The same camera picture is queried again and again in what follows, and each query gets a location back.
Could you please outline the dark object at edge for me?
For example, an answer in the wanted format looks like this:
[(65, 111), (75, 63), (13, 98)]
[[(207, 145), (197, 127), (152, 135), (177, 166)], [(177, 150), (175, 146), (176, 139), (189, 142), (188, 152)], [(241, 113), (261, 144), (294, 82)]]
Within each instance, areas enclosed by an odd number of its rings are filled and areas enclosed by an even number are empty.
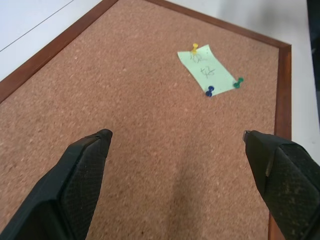
[(307, 0), (307, 12), (315, 86), (320, 91), (320, 0)]

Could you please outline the cork board with wooden frame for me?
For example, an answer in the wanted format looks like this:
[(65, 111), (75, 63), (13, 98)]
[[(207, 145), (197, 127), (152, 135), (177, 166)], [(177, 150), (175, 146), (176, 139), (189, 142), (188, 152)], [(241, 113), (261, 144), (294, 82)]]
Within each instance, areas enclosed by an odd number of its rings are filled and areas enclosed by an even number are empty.
[[(206, 96), (178, 52), (209, 45), (240, 88)], [(268, 240), (243, 133), (274, 132), (277, 47), (119, 0), (0, 103), (0, 232), (69, 144), (112, 141), (87, 240)]]

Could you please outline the light green paper note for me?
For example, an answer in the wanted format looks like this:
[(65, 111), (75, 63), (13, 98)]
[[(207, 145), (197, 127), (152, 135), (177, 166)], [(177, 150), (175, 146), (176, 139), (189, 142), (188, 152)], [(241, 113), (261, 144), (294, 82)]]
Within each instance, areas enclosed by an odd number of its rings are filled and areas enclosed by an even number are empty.
[(179, 51), (177, 56), (205, 94), (209, 86), (214, 87), (212, 97), (235, 89), (235, 78), (214, 56), (208, 44), (198, 48), (196, 54)]

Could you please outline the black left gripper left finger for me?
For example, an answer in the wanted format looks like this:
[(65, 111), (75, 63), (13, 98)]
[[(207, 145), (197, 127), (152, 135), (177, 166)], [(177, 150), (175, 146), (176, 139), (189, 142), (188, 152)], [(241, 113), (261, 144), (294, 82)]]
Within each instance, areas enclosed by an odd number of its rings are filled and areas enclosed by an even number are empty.
[(0, 240), (85, 240), (112, 136), (111, 130), (102, 129), (70, 144), (32, 188)]

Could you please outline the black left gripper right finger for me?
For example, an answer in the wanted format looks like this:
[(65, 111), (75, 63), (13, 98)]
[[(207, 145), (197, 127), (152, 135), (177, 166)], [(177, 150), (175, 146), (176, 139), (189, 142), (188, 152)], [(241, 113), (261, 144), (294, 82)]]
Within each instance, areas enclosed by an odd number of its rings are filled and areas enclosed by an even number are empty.
[(286, 240), (320, 240), (320, 166), (299, 144), (276, 135), (243, 134), (254, 181)]

